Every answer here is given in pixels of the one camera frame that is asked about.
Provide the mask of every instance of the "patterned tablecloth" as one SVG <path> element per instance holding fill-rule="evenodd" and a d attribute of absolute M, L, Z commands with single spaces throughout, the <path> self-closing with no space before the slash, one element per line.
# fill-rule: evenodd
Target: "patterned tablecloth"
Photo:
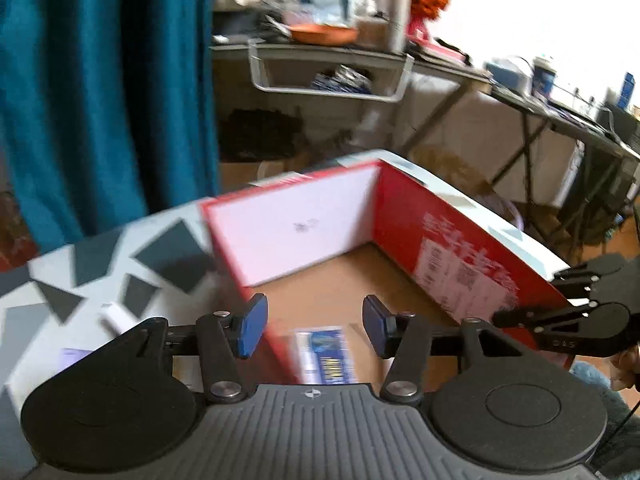
<path fill-rule="evenodd" d="M 566 264 L 500 217 L 426 170 L 376 150 L 330 164 L 382 158 L 416 176 L 550 279 Z M 139 319 L 193 324 L 218 310 L 216 269 L 198 203 L 87 238 L 0 274 L 0 480 L 35 465 L 18 422 L 24 400 L 56 374 L 63 349 L 95 350 L 113 338 L 100 309 L 116 301 Z"/>

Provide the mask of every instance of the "cardboard box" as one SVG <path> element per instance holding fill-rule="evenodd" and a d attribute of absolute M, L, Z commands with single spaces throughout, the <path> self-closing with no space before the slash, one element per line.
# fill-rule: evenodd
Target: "cardboard box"
<path fill-rule="evenodd" d="M 489 320 L 505 305 L 564 308 L 567 300 L 490 232 L 383 162 L 292 175 L 206 201 L 225 309 L 254 292 L 269 323 L 244 370 L 258 381 L 297 380 L 286 338 L 341 326 L 357 379 L 379 386 L 382 363 L 362 327 L 362 300 L 434 323 Z M 512 335 L 534 346 L 526 331 Z M 455 375 L 455 359 L 430 363 L 428 387 Z"/>
<path fill-rule="evenodd" d="M 245 184 L 275 176 L 286 171 L 304 170 L 311 160 L 309 152 L 291 158 L 261 162 L 221 162 L 220 181 L 224 193 L 240 189 Z"/>

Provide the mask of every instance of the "gray triangle shape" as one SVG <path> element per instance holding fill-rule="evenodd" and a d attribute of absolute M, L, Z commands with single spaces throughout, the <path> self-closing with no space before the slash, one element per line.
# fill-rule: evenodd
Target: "gray triangle shape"
<path fill-rule="evenodd" d="M 125 279 L 127 283 L 122 304 L 140 319 L 159 287 L 130 274 L 127 274 Z"/>
<path fill-rule="evenodd" d="M 23 286 L 30 279 L 28 265 L 23 265 L 8 272 L 0 272 L 0 297 L 15 290 L 19 286 Z"/>
<path fill-rule="evenodd" d="M 34 282 L 38 285 L 47 303 L 49 303 L 49 308 L 62 323 L 66 322 L 69 316 L 73 314 L 76 306 L 84 300 L 82 296 L 76 296 L 53 285 L 47 285 L 47 283 L 42 283 L 38 280 L 34 280 Z"/>
<path fill-rule="evenodd" d="M 122 229 L 84 238 L 74 245 L 76 286 L 99 280 L 107 275 Z"/>
<path fill-rule="evenodd" d="M 9 378 L 16 363 L 49 316 L 49 307 L 45 303 L 5 309 L 4 333 L 0 340 L 0 384 L 4 384 Z"/>
<path fill-rule="evenodd" d="M 38 463 L 6 388 L 0 390 L 0 480 L 20 480 Z"/>
<path fill-rule="evenodd" d="M 213 270 L 212 257 L 202 250 L 184 220 L 159 234 L 132 258 L 187 294 Z"/>

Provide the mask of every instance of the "teal curtain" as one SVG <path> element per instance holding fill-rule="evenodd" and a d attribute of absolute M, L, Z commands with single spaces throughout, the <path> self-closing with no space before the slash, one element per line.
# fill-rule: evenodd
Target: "teal curtain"
<path fill-rule="evenodd" d="M 209 0 L 0 0 L 0 135 L 41 251 L 215 195 Z"/>

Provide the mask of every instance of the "person's hand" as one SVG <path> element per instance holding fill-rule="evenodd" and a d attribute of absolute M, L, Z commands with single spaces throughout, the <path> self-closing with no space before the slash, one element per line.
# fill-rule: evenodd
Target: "person's hand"
<path fill-rule="evenodd" d="M 611 389 L 614 392 L 633 388 L 636 384 L 636 374 L 640 374 L 640 348 L 632 346 L 620 354 L 609 359 L 611 363 Z"/>

